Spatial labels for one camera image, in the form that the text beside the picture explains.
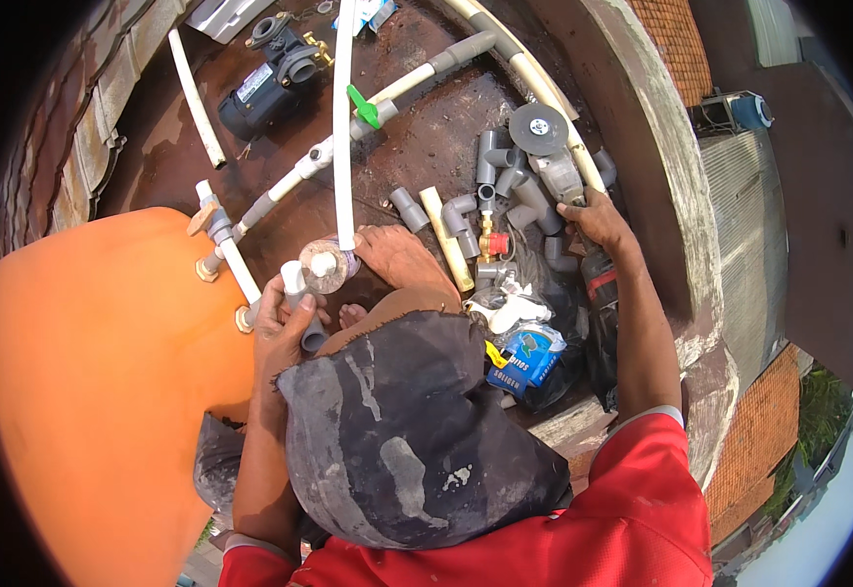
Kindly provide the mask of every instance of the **blue package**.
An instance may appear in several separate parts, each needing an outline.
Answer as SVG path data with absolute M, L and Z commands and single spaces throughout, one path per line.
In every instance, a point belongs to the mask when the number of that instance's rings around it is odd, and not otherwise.
M 540 387 L 566 348 L 557 331 L 543 325 L 529 325 L 511 335 L 501 351 L 508 363 L 492 365 L 486 382 L 517 398 L 524 397 L 528 385 Z

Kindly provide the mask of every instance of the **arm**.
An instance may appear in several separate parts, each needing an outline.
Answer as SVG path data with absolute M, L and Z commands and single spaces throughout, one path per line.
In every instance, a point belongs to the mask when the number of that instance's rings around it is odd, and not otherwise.
M 586 189 L 587 207 L 558 205 L 606 249 L 619 289 L 619 420 L 656 406 L 681 409 L 681 385 L 671 327 L 661 309 L 642 249 L 606 194 Z
M 287 403 L 273 382 L 299 360 L 300 337 L 315 314 L 316 302 L 306 295 L 289 319 L 281 304 L 285 305 L 285 296 L 278 275 L 264 289 L 256 319 L 254 393 L 234 490 L 233 518 L 235 533 L 268 542 L 297 562 L 300 506 L 287 473 Z

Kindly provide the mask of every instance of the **green valve handle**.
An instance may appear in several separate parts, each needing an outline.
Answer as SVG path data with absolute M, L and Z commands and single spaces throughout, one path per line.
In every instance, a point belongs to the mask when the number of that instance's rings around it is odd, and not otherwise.
M 355 108 L 358 109 L 358 117 L 375 129 L 379 129 L 381 124 L 378 122 L 378 107 L 362 98 L 361 92 L 351 84 L 346 89 L 349 90 L 349 98 L 355 103 Z

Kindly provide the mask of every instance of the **hand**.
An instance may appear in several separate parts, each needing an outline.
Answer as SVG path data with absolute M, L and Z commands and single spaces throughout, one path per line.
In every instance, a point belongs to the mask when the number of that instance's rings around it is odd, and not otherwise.
M 615 209 L 615 205 L 612 205 L 608 195 L 587 187 L 586 203 L 586 207 L 558 204 L 557 211 L 562 217 L 576 223 L 587 237 L 602 245 L 609 254 L 635 241 L 632 229 L 619 210 Z
M 332 321 L 320 307 L 324 305 L 325 299 L 321 296 L 306 294 L 300 304 L 290 310 L 283 292 L 283 278 L 278 275 L 267 282 L 254 324 L 254 382 L 257 391 L 299 362 L 302 356 L 300 339 L 316 313 L 323 324 Z

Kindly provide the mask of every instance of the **grinding disc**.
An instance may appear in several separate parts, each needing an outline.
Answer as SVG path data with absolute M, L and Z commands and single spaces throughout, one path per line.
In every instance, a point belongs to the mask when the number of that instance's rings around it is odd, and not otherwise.
M 538 118 L 546 123 L 540 135 L 531 130 L 532 121 Z M 559 151 L 566 145 L 566 137 L 569 135 L 566 120 L 561 113 L 539 102 L 524 104 L 514 111 L 508 122 L 508 132 L 515 145 L 529 155 L 538 157 Z
M 336 258 L 336 267 L 328 275 L 318 277 L 310 270 L 312 258 L 321 252 L 330 252 Z M 361 263 L 353 252 L 342 251 L 334 241 L 312 241 L 300 252 L 300 263 L 303 264 L 303 275 L 306 286 L 315 293 L 330 294 L 337 291 L 345 280 L 358 272 Z

